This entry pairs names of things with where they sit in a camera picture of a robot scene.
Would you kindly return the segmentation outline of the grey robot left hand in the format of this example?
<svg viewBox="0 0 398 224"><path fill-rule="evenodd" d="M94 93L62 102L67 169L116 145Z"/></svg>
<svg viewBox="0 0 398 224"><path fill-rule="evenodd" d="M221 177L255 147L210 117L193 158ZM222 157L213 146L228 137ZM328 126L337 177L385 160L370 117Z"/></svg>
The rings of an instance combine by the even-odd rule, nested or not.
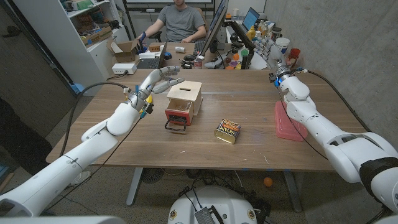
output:
<svg viewBox="0 0 398 224"><path fill-rule="evenodd" d="M184 77L170 78L171 75L177 75L179 71L179 66L167 66L153 70L139 85L137 96L145 100L151 92L155 94L162 93L169 87L184 82Z"/></svg>

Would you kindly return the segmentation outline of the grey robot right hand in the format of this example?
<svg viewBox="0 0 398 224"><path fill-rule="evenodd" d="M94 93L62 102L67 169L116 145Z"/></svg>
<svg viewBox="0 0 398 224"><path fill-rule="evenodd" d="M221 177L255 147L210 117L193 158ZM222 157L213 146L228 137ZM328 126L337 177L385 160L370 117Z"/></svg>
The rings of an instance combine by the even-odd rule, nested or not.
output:
<svg viewBox="0 0 398 224"><path fill-rule="evenodd" d="M284 55L276 43L265 37L254 41L255 48L258 49L259 55L267 62L271 72L281 79L286 79L291 76L290 68L285 62Z"/></svg>

